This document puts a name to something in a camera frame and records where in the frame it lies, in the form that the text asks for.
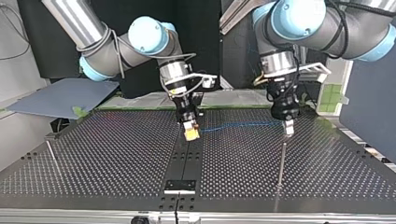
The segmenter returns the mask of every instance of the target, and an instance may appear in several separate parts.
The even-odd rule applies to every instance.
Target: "metal plate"
[[[0,173],[0,208],[396,214],[396,174],[311,112],[281,189],[283,128],[269,110],[206,110],[190,144],[172,111],[102,111],[51,143],[57,160],[42,146]],[[197,193],[164,195],[178,179]]]
[[[43,147],[0,174],[0,207],[166,210],[180,136],[173,111],[97,112],[51,143],[57,160]]]
[[[330,122],[304,112],[277,186],[282,125],[269,110],[207,110],[184,179],[197,179],[194,212],[396,214],[396,174]]]

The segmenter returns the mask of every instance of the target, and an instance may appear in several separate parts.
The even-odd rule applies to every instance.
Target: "end effector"
[[[274,102],[271,112],[284,121],[286,133],[293,133],[293,120],[299,114],[295,91],[300,65],[293,46],[320,50],[331,58],[366,62],[381,59],[393,48],[396,28],[390,23],[396,12],[395,0],[343,4],[344,12],[330,0],[276,0],[253,13],[268,98]]]
[[[42,0],[81,52],[80,66],[92,80],[115,77],[150,59],[160,66],[163,88],[177,106],[177,121],[183,124],[187,140],[199,138],[197,110],[192,93],[200,86],[211,88],[216,76],[189,70],[175,26],[150,17],[136,19],[127,34],[117,36],[102,23],[86,0]],[[194,79],[200,79],[192,86]]]

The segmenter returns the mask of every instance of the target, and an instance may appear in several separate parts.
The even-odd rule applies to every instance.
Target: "green object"
[[[320,99],[319,112],[334,113],[341,102],[341,85],[325,85]]]
[[[83,110],[81,107],[79,106],[73,106],[73,112],[75,113],[75,115],[77,115],[79,118],[84,118],[87,117],[87,115],[89,115],[90,113]]]

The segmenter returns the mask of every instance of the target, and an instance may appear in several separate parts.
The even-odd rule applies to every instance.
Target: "gray panel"
[[[304,112],[277,187],[283,128],[269,110],[208,110],[184,179],[198,179],[195,212],[396,214],[396,174],[327,120]]]
[[[375,63],[355,62],[340,120],[350,131],[396,162],[396,49]]]
[[[95,82],[86,78],[66,78],[22,98],[7,109],[63,119],[78,119],[73,107],[91,111],[113,92],[119,83]]]
[[[181,178],[183,163],[169,161],[186,149],[183,141],[176,144],[181,131],[174,116],[172,111],[93,114],[51,143],[57,161],[41,148],[21,158],[21,168],[0,174],[0,207],[155,211],[173,203],[163,196],[164,180]]]

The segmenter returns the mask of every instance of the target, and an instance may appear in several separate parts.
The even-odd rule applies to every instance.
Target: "metal rod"
[[[47,147],[49,148],[49,152],[51,157],[56,161],[55,154],[53,153],[52,146],[50,145],[50,141],[46,141]]]
[[[85,49],[102,39],[105,26],[86,0],[42,0],[76,45]]]
[[[287,143],[283,143],[282,145],[282,155],[280,157],[280,168],[279,168],[279,179],[277,182],[277,186],[282,188],[282,178],[283,178],[283,170],[285,168],[285,158],[286,158],[286,147]]]

